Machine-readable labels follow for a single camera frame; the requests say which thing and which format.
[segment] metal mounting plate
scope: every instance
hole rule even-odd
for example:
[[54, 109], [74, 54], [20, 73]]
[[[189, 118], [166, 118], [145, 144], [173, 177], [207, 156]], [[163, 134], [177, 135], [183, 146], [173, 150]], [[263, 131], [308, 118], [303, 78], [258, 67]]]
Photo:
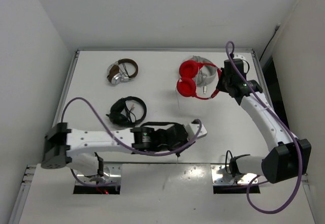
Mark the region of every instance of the metal mounting plate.
[[[122, 164], [104, 164], [104, 176], [101, 178], [102, 183], [116, 182], [116, 186], [121, 185], [121, 175], [122, 175]], [[77, 172], [78, 178], [87, 184], [95, 184], [94, 181], [90, 181], [90, 178], [85, 177], [81, 172]]]
[[232, 185], [247, 185], [256, 177], [255, 174], [247, 173], [245, 175], [232, 177], [225, 171], [224, 164], [211, 165], [212, 184], [213, 186], [232, 186]]

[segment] brown headphones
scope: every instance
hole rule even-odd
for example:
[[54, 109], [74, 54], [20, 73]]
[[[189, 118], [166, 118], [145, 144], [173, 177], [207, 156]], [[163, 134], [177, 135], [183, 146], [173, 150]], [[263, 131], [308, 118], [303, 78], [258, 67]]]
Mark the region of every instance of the brown headphones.
[[[136, 71], [132, 75], [128, 74], [128, 72], [125, 68], [125, 65], [123, 65], [124, 69], [125, 69], [125, 73], [120, 69], [119, 65], [122, 65], [125, 63], [131, 64], [132, 66], [135, 67]], [[120, 82], [129, 82], [137, 76], [138, 71], [139, 71], [138, 64], [134, 60], [128, 59], [128, 58], [121, 59], [121, 60], [118, 60], [117, 62], [111, 64], [107, 68], [107, 72], [108, 72], [107, 79], [110, 83], [112, 83], [114, 85], [116, 85]]]

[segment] white table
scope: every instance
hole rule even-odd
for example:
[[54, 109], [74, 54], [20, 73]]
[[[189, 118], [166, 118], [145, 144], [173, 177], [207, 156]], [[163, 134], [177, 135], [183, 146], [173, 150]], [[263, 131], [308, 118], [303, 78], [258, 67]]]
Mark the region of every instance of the white table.
[[[250, 63], [248, 79], [257, 80], [265, 89], [253, 52], [236, 52]], [[178, 68], [190, 55], [203, 56], [220, 67], [226, 59], [220, 50], [79, 51], [72, 62], [54, 124], [70, 99], [84, 97], [109, 128], [115, 129], [105, 114], [119, 98], [133, 95], [147, 104], [145, 121], [188, 123], [199, 118], [208, 135], [183, 152], [178, 164], [174, 164], [175, 156], [101, 152], [104, 160], [123, 164], [120, 195], [73, 195], [75, 181], [68, 168], [50, 171], [37, 166], [19, 223], [313, 223], [302, 187], [291, 205], [276, 215], [256, 212], [244, 194], [213, 194], [210, 164], [224, 162], [226, 150], [234, 155], [266, 155], [268, 150], [250, 117], [227, 94], [220, 93], [209, 101], [178, 96], [178, 106]], [[134, 59], [139, 74], [134, 81], [113, 87], [106, 80], [106, 69], [121, 58]], [[83, 102], [73, 103], [64, 121], [70, 128], [103, 130]], [[251, 195], [252, 200], [261, 208], [275, 209], [291, 194], [295, 180], [263, 185], [261, 194]]]
[[[249, 50], [236, 51], [250, 64], [248, 79], [255, 79], [264, 86], [263, 76], [258, 76], [260, 67]], [[208, 135], [184, 151], [179, 158], [181, 163], [220, 163], [231, 150], [235, 155], [267, 155], [266, 143], [256, 125], [236, 101], [226, 93], [219, 93], [213, 100], [201, 101], [184, 98], [175, 91], [179, 78], [178, 69], [182, 61], [199, 55], [223, 67], [226, 53], [192, 51], [80, 51], [71, 80], [63, 94], [61, 105], [74, 97], [88, 99], [110, 129], [116, 129], [105, 114], [120, 98], [129, 95], [141, 98], [147, 105], [146, 121], [174, 121], [187, 124], [199, 118]], [[139, 73], [134, 81], [112, 86], [106, 79], [107, 67], [121, 59], [131, 58], [139, 65]], [[208, 86], [211, 94], [217, 78]], [[57, 121], [63, 106], [59, 107]], [[76, 101], [68, 108], [64, 121], [70, 128], [81, 130], [104, 130], [91, 110], [82, 101]], [[101, 157], [110, 162], [176, 162], [175, 155], [148, 157], [116, 152], [101, 152]]]

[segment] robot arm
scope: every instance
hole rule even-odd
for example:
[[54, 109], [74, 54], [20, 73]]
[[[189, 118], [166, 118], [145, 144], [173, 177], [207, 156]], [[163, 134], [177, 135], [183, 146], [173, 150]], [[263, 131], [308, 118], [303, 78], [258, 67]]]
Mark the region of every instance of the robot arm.
[[[243, 60], [234, 59], [234, 63], [244, 78], [246, 78]], [[268, 109], [274, 112], [268, 104], [259, 84], [254, 80], [248, 82], [257, 96], [268, 106]], [[298, 157], [290, 135], [279, 121], [259, 103], [246, 83], [241, 80], [233, 69], [229, 60], [224, 62], [217, 89], [227, 92], [248, 113], [264, 137], [270, 152], [266, 156], [245, 154], [233, 157], [229, 164], [232, 176], [254, 173], [265, 176], [270, 183], [296, 177], [298, 175]], [[297, 142], [302, 153], [304, 174], [308, 166], [311, 145], [306, 139], [297, 140]]]
[[[58, 123], [45, 136], [44, 155], [41, 167], [44, 169], [59, 169], [65, 166], [80, 171], [84, 176], [103, 175], [104, 161], [94, 152], [133, 153], [172, 151], [184, 146], [188, 139], [198, 131], [196, 121], [183, 126], [179, 123], [146, 123], [146, 125], [169, 125], [166, 130], [141, 126], [133, 129], [112, 131], [112, 138], [104, 131], [83, 131], [68, 129], [67, 123]], [[200, 139], [207, 135], [202, 125]], [[116, 142], [121, 140], [125, 145]]]

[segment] white wall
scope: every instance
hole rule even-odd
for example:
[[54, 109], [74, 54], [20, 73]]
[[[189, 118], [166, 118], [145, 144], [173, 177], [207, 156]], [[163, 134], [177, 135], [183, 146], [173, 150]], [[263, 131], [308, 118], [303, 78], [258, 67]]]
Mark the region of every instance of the white wall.
[[72, 58], [38, 0], [0, 0], [0, 223], [39, 163]]
[[308, 166], [316, 214], [325, 223], [325, 0], [300, 0], [273, 52], [290, 128], [312, 144]]
[[71, 50], [237, 47], [261, 52], [295, 0], [40, 0]]

